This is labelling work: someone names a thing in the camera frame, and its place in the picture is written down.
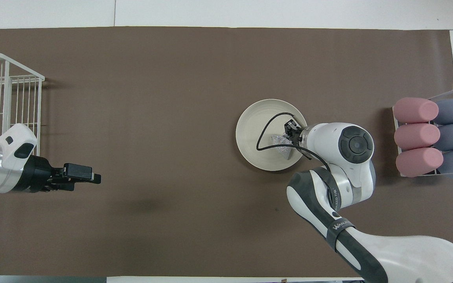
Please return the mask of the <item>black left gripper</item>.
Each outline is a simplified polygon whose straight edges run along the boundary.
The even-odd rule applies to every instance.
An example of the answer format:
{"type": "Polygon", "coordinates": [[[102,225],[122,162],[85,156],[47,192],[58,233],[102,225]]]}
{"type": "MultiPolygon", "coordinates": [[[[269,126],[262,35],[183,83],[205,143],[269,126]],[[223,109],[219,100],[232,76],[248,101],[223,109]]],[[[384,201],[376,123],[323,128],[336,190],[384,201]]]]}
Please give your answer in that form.
{"type": "Polygon", "coordinates": [[[65,163],[54,168],[41,156],[30,156],[22,172],[23,192],[74,191],[76,183],[101,184],[102,176],[86,165],[65,163]]]}

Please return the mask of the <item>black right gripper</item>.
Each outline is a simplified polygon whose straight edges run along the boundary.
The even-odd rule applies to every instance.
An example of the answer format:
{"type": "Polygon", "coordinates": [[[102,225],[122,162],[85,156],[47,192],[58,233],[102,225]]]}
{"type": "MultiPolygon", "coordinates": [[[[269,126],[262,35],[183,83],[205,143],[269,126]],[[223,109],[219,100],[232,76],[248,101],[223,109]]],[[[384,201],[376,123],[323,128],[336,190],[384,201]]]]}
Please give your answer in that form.
{"type": "Polygon", "coordinates": [[[301,126],[294,119],[291,119],[284,124],[284,129],[291,148],[308,148],[309,126],[301,126]]]}

